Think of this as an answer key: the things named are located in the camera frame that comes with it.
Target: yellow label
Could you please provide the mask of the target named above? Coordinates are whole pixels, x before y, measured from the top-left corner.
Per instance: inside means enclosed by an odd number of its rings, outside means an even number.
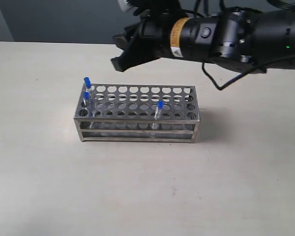
[[[171,32],[171,47],[180,48],[180,35],[183,26],[190,18],[181,18],[175,24]]]

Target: test tube rack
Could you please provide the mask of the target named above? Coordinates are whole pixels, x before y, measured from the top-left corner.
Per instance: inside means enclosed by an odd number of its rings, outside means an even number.
[[[85,104],[82,88],[74,122],[83,141],[194,143],[200,126],[194,86],[92,84]],[[164,107],[154,119],[157,102]],[[158,124],[152,130],[153,123]]]

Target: blue cap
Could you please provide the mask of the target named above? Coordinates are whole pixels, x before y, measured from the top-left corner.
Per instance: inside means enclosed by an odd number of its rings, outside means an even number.
[[[90,89],[92,87],[92,84],[90,83],[89,77],[84,78],[85,86]]]
[[[158,107],[158,109],[162,109],[164,107],[164,102],[163,101],[159,101],[157,103],[157,107]]]
[[[84,93],[84,99],[85,100],[89,100],[89,92],[85,92]]]

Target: robotic arm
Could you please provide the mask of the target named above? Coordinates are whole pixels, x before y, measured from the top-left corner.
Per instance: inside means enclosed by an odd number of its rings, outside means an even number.
[[[250,73],[295,69],[295,3],[268,0],[284,10],[262,13],[245,7],[225,8],[221,0],[222,11],[204,17],[182,9],[178,0],[118,1],[123,11],[136,7],[134,15],[140,15],[141,21],[114,36],[116,46],[124,50],[112,59],[117,71],[159,58],[198,61],[215,87],[223,90]],[[241,74],[220,87],[205,70],[205,63]]]

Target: table surface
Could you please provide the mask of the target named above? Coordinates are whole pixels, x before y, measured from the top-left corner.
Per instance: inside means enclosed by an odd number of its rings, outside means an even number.
[[[0,236],[295,235],[295,71],[217,91],[198,63],[115,72],[112,45],[0,42]],[[235,75],[215,65],[218,82]],[[93,83],[195,85],[196,144],[81,143]]]

